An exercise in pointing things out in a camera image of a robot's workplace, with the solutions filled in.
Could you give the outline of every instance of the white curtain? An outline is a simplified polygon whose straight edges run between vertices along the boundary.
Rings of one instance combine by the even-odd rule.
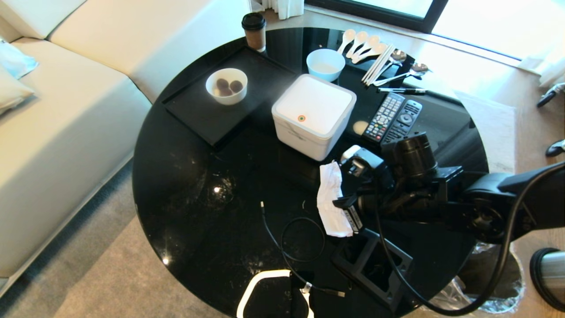
[[[555,41],[523,59],[518,67],[541,75],[540,86],[565,82],[565,32],[556,30]]]
[[[279,14],[279,19],[304,14],[304,0],[251,0],[254,12],[273,9]]]

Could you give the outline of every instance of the plastic bag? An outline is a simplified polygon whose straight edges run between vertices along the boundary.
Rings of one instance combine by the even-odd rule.
[[[498,245],[477,244],[459,275],[434,296],[431,303],[444,309],[455,310],[473,302],[473,296],[477,297],[490,279],[498,251]],[[493,295],[477,311],[462,317],[510,318],[518,309],[524,292],[524,269],[514,254],[514,246],[511,245],[505,272]],[[426,317],[443,317],[426,306],[422,306],[420,310],[428,313]]]

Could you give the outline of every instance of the pen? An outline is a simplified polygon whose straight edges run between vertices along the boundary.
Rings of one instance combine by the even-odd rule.
[[[377,88],[377,92],[392,92],[405,95],[423,95],[426,91],[424,88]]]

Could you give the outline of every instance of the white bowl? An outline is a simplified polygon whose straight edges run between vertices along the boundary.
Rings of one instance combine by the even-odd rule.
[[[241,91],[231,96],[219,96],[215,93],[217,92],[216,81],[219,79],[225,79],[228,83],[238,80],[244,87]],[[206,91],[208,91],[208,94],[212,95],[212,97],[222,105],[237,104],[247,95],[247,75],[237,68],[223,68],[221,70],[217,70],[206,80]]]
[[[335,81],[345,67],[345,58],[337,51],[319,49],[306,58],[308,73],[326,81]]]

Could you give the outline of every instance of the remote control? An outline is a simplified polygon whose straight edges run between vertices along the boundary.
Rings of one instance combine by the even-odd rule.
[[[407,100],[398,112],[396,119],[389,124],[389,129],[386,131],[382,142],[390,143],[394,139],[408,135],[421,110],[422,105],[420,103]]]
[[[404,100],[405,98],[401,95],[388,93],[377,113],[371,119],[369,126],[365,129],[363,136],[380,143],[386,133],[386,128],[392,124],[394,116]]]

